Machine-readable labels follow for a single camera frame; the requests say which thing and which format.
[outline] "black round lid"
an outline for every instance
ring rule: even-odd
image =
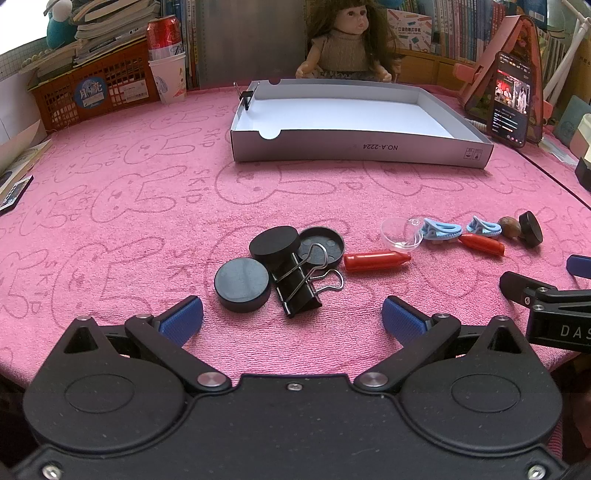
[[[224,263],[213,285],[220,303],[231,312],[254,312],[271,295],[267,269],[252,258],[235,258]]]
[[[283,261],[296,253],[300,246],[300,236],[292,226],[276,226],[259,233],[249,245],[255,260],[268,265]]]
[[[337,232],[324,226],[313,226],[300,233],[301,245],[297,251],[301,260],[305,259],[312,250],[312,254],[306,263],[317,266],[324,264],[324,252],[318,248],[312,248],[314,244],[320,244],[326,248],[329,255],[328,268],[335,268],[340,264],[345,253],[345,241]]]
[[[537,247],[544,241],[542,229],[538,223],[538,219],[529,210],[519,216],[519,224],[521,225],[521,236],[528,247]]]

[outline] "red soda can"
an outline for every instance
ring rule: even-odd
[[[152,20],[146,37],[150,60],[166,59],[183,52],[181,25],[174,15]]]

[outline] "orange plastic basket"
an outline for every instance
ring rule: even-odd
[[[47,131],[159,100],[141,41],[30,89]]]

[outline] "blue clothespin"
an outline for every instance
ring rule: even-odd
[[[462,227],[455,223],[436,222],[425,218],[425,224],[421,229],[423,238],[426,240],[451,240],[462,234]]]
[[[501,234],[502,229],[498,223],[485,222],[475,215],[470,224],[466,226],[466,230],[476,235],[497,236]]]

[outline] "white cardboard tray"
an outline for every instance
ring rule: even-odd
[[[484,168],[493,144],[425,90],[378,82],[252,82],[234,160],[379,160]]]

